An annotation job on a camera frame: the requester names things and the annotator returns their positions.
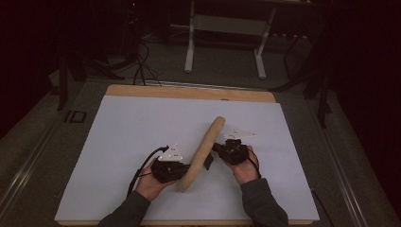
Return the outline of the black floor plate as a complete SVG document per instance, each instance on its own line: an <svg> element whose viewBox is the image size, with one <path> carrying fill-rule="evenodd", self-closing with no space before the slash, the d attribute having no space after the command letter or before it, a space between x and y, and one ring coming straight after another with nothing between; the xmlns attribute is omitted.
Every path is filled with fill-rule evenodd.
<svg viewBox="0 0 401 227"><path fill-rule="evenodd" d="M69 111L64 118L64 123L83 123L87 113L82 111Z"/></svg>

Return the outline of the person's left hand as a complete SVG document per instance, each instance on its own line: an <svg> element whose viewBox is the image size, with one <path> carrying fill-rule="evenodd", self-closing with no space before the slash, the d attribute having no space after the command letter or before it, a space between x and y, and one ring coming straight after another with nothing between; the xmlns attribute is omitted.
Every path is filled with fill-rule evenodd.
<svg viewBox="0 0 401 227"><path fill-rule="evenodd" d="M154 201L165 188L174 184L174 182L160 183L155 179L151 172L152 164L153 161L151 161L150 164L141 171L141 175L137 185L135 186L135 191L141 194L148 201Z"/></svg>

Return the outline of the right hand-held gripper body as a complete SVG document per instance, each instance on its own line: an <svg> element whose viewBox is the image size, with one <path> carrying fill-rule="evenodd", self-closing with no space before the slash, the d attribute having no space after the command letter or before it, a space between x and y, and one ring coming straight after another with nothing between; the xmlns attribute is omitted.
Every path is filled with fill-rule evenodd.
<svg viewBox="0 0 401 227"><path fill-rule="evenodd" d="M228 151L228 157L225 162L236 166L245 162L249 158L248 146L244 145L241 140L244 138L255 137L254 132L233 129L224 135L225 150Z"/></svg>

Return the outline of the metal floor rail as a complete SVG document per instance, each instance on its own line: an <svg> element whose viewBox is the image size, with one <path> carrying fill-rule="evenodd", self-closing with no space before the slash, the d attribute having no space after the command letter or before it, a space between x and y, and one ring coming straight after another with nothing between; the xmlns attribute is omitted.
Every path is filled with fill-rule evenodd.
<svg viewBox="0 0 401 227"><path fill-rule="evenodd" d="M52 133L67 115L27 116L0 140L0 218L21 194Z"/></svg>
<svg viewBox="0 0 401 227"><path fill-rule="evenodd" d="M368 227L368 223L360 209L354 189L352 188L352 185L350 185L350 181L346 175L344 167L340 162L340 157L334 146L333 139L330 137L327 128L323 128L322 123L318 119L318 104L314 100L307 100L306 105L312 114L315 125L318 127L318 130L323 137L323 141L329 155L330 165L333 168L333 173L354 226Z"/></svg>

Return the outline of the person's right hand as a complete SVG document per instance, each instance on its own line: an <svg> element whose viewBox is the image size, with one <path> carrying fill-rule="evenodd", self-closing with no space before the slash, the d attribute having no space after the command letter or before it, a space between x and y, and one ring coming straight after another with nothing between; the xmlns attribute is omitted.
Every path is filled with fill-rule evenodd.
<svg viewBox="0 0 401 227"><path fill-rule="evenodd" d="M248 153L249 158L239 165L233 166L225 162L225 165L232 170L236 181L240 185L260 178L258 159L253 152L252 146L248 146Z"/></svg>

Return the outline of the wooden three-hole tray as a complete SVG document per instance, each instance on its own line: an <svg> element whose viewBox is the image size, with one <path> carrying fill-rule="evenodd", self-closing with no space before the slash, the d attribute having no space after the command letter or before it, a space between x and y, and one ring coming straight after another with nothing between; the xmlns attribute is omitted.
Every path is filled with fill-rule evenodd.
<svg viewBox="0 0 401 227"><path fill-rule="evenodd" d="M200 145L192 157L190 167L177 183L177 189L179 192L184 193L196 180L206 158L210 154L212 146L215 144L222 128L224 127L225 121L226 119L224 117L217 116L201 139Z"/></svg>

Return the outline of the black stand with angled legs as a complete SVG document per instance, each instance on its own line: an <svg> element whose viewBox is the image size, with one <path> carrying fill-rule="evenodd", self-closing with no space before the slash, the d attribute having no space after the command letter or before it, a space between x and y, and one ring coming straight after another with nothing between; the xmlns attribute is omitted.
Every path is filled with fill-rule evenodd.
<svg viewBox="0 0 401 227"><path fill-rule="evenodd" d="M59 96L58 111L61 111L68 100L68 73L77 81L84 81L87 74L84 66L87 65L97 70L103 77L109 79L122 79L113 73L113 70L128 66L131 60L124 60L112 65L102 65L95 60L85 56L78 51L62 48L59 51L59 85L54 88L54 92Z"/></svg>
<svg viewBox="0 0 401 227"><path fill-rule="evenodd" d="M291 87L306 82L303 91L304 98L312 99L319 95L319 106L317 118L322 128L326 128L325 115L329 111L327 98L329 90L329 79L332 66L324 54L324 31L321 31L313 42L304 63L294 77L283 85L269 88L270 92L283 92Z"/></svg>

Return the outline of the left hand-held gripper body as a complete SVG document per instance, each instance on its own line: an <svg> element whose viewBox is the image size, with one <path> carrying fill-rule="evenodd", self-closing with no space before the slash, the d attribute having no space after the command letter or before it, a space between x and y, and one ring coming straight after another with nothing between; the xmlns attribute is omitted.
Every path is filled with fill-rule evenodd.
<svg viewBox="0 0 401 227"><path fill-rule="evenodd" d="M151 165L151 172L154 178L160 183L169 183L179 180L190 168L190 165L183 163L176 144L162 148L159 155Z"/></svg>

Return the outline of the white metal stand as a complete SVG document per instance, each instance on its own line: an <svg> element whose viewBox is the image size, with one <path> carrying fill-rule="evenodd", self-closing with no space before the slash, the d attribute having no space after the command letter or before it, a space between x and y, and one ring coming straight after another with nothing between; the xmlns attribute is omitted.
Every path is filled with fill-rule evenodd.
<svg viewBox="0 0 401 227"><path fill-rule="evenodd" d="M277 7L270 10L269 18L267 21L239 19L221 16L212 16L197 14L195 12L196 1L191 0L190 5L190 18L189 18L189 39L186 52L184 72L191 73L194 60L194 35L196 30L213 31L222 33L242 34L259 36L261 42L259 46L253 51L257 73L260 79L267 77L265 66L262 59L262 53L265 44L270 35L272 22L276 15Z"/></svg>

